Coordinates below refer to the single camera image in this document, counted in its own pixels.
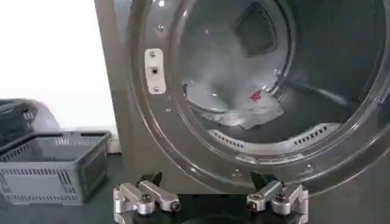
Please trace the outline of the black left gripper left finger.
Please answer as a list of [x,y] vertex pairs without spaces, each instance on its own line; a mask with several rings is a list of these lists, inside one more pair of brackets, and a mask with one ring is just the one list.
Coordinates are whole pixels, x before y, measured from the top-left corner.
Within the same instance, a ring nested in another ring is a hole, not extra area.
[[156,210],[175,213],[180,211],[180,198],[160,187],[163,173],[143,175],[135,184],[121,183],[113,188],[113,219],[127,223],[125,214],[135,212],[140,216],[153,214]]

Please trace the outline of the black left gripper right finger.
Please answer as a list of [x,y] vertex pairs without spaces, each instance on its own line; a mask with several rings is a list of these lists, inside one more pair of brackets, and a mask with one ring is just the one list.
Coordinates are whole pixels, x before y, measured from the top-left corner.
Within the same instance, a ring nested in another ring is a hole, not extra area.
[[309,191],[300,183],[285,184],[276,176],[250,172],[256,191],[246,196],[246,208],[257,215],[268,212],[288,223],[309,222]]

